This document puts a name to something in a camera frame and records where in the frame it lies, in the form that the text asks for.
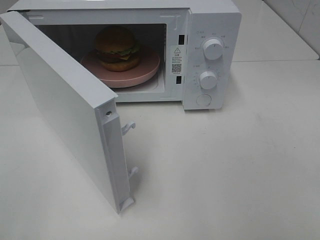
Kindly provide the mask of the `round white door button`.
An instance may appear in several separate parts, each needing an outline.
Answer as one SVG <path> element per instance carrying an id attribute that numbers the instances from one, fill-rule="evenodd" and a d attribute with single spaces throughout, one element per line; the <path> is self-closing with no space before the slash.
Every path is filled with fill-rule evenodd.
<path id="1" fill-rule="evenodd" d="M 211 104 L 212 98 L 208 94 L 202 94 L 196 98 L 196 103 L 200 107 L 208 107 Z"/>

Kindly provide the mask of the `pink round plate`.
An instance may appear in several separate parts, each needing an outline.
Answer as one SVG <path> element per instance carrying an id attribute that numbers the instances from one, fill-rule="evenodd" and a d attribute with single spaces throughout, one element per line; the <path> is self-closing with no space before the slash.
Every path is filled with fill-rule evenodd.
<path id="1" fill-rule="evenodd" d="M 108 87 L 128 88 L 151 79 L 157 73 L 161 59 L 156 51 L 144 46 L 140 50 L 139 64 L 126 71 L 116 72 L 106 69 L 94 50 L 85 55 L 80 63 Z"/>

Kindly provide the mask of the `white microwave door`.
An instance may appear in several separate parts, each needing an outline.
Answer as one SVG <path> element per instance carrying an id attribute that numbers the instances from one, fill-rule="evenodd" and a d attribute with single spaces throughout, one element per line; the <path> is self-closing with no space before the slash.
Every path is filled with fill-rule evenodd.
<path id="1" fill-rule="evenodd" d="M 17 62 L 33 100 L 51 128 L 112 208 L 133 204 L 117 95 L 19 12 L 0 16 L 8 39 L 21 50 Z"/>

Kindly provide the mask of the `burger with lettuce and cheese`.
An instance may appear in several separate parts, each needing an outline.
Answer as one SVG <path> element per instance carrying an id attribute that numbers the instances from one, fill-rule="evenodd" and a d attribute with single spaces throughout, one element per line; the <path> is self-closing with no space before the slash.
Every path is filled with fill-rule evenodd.
<path id="1" fill-rule="evenodd" d="M 108 26 L 95 37 L 96 55 L 102 66 L 112 72 L 124 72 L 140 63 L 140 44 L 123 26 Z"/>

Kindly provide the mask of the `lower white microwave knob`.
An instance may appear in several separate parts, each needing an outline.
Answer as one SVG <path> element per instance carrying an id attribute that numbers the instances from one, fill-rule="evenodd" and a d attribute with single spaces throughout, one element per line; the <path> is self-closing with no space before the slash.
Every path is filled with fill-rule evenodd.
<path id="1" fill-rule="evenodd" d="M 218 83 L 218 76 L 213 71 L 204 71 L 199 75 L 200 87 L 204 90 L 213 89 Z"/>

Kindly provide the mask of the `white microwave knob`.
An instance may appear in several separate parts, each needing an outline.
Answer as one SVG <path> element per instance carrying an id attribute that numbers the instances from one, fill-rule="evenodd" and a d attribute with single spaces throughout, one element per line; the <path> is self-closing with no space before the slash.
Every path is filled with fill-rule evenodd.
<path id="1" fill-rule="evenodd" d="M 223 55 L 224 43 L 218 37 L 211 37 L 203 42 L 202 50 L 207 60 L 214 61 Z"/>
<path id="2" fill-rule="evenodd" d="M 204 71 L 199 75 L 200 87 L 204 90 L 213 89 L 218 83 L 218 76 L 213 71 Z"/>

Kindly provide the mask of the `white microwave oven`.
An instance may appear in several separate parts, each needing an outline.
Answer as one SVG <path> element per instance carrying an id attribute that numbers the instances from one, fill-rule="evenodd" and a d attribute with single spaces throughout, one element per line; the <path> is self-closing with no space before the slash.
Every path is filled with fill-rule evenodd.
<path id="1" fill-rule="evenodd" d="M 20 0 L 8 12 L 20 13 L 80 64 L 85 55 L 96 53 L 96 35 L 109 26 L 130 30 L 139 55 L 143 47 L 157 52 L 160 66 L 142 84 L 111 88 L 99 79 L 116 94 L 115 104 L 178 101 L 185 110 L 223 105 L 242 18 L 230 0 Z M 224 44 L 216 60 L 206 59 L 202 48 L 212 37 Z M 199 76 L 206 71 L 217 74 L 212 89 L 200 86 Z M 211 96 L 209 106 L 197 104 L 203 94 Z"/>

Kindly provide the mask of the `upper white microwave knob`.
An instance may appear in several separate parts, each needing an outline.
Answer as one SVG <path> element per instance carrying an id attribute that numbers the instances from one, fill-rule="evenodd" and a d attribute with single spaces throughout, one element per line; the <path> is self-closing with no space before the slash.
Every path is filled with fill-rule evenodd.
<path id="1" fill-rule="evenodd" d="M 218 37 L 211 37 L 203 42 L 202 50 L 207 60 L 214 61 L 223 55 L 224 43 Z"/>

